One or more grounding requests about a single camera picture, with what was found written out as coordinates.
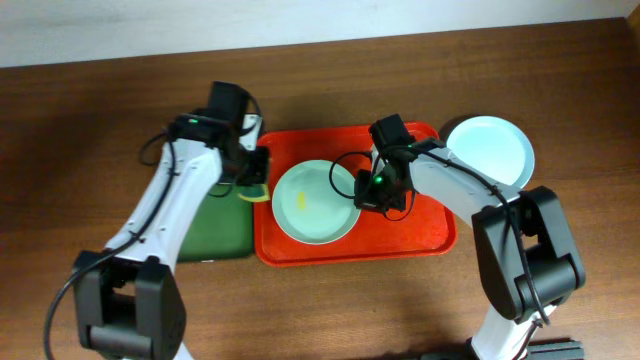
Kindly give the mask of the mint green round plate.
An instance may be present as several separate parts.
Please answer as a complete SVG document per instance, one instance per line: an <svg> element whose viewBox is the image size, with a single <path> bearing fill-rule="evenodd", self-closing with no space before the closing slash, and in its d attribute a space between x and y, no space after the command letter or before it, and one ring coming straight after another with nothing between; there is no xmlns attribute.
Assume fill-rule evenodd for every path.
<svg viewBox="0 0 640 360"><path fill-rule="evenodd" d="M295 241L325 245L348 234L360 217L350 198L354 176L327 160L308 160L277 181L271 207L279 228Z"/></svg>

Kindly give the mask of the green yellow sponge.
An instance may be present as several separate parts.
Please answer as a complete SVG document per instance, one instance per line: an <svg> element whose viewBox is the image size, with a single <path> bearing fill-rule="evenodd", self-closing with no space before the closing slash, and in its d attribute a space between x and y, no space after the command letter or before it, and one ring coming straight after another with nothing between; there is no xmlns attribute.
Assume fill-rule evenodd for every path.
<svg viewBox="0 0 640 360"><path fill-rule="evenodd" d="M266 202L271 198L269 188L266 184L241 186L238 192L238 197L244 201L252 203Z"/></svg>

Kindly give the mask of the light blue round plate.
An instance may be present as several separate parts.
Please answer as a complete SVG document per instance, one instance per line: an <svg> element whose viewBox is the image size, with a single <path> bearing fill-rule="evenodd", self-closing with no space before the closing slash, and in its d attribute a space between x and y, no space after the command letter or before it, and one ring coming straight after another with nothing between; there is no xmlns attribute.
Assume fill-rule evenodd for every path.
<svg viewBox="0 0 640 360"><path fill-rule="evenodd" d="M529 138L503 118L463 116L449 121L439 135L460 160L506 185L514 186L526 164L535 168L535 153Z"/></svg>

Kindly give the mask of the white round plate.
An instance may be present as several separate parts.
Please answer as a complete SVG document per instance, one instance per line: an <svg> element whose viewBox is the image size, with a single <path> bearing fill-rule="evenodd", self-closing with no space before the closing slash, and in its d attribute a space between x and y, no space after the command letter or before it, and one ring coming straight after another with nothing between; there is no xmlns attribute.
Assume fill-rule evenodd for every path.
<svg viewBox="0 0 640 360"><path fill-rule="evenodd" d="M534 166L531 164L526 164L516 180L513 182L513 185L517 186L518 188L524 188L531 180L533 173Z"/></svg>

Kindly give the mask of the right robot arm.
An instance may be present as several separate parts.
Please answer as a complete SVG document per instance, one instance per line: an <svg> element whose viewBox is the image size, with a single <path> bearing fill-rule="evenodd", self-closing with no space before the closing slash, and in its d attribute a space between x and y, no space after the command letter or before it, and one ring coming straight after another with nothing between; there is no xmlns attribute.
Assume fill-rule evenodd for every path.
<svg viewBox="0 0 640 360"><path fill-rule="evenodd" d="M490 307L459 351L431 359L583 359L576 340L534 343L550 314L586 282L576 241L557 195L501 183L460 160L434 138L419 141L399 115L374 122L372 167L358 172L356 208L410 207L405 196L436 200L473 230L481 285Z"/></svg>

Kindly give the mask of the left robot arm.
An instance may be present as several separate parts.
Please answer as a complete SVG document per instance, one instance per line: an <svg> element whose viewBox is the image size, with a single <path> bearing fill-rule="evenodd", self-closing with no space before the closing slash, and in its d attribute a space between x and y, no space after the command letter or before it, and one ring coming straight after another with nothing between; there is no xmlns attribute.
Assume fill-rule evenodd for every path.
<svg viewBox="0 0 640 360"><path fill-rule="evenodd" d="M73 265L79 342L105 359L188 359L186 308L175 268L202 201L266 181L258 146L263 116L239 85L216 81L205 106L181 113L159 134L156 172L123 227L100 252Z"/></svg>

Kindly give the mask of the dark green plastic tray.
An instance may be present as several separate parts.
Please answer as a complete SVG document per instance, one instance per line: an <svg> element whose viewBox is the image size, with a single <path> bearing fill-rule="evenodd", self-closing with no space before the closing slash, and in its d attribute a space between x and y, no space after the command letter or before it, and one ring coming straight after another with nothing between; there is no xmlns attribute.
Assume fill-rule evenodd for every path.
<svg viewBox="0 0 640 360"><path fill-rule="evenodd" d="M243 258L254 252L253 205L238 191L218 184L204 197L179 251L180 263Z"/></svg>

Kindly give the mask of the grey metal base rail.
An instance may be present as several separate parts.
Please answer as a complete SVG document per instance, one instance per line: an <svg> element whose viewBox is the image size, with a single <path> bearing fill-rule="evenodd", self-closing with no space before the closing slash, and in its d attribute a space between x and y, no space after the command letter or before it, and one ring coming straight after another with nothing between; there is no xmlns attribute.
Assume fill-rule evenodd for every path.
<svg viewBox="0 0 640 360"><path fill-rule="evenodd" d="M526 360L584 360L585 350L580 341L535 344L527 348Z"/></svg>

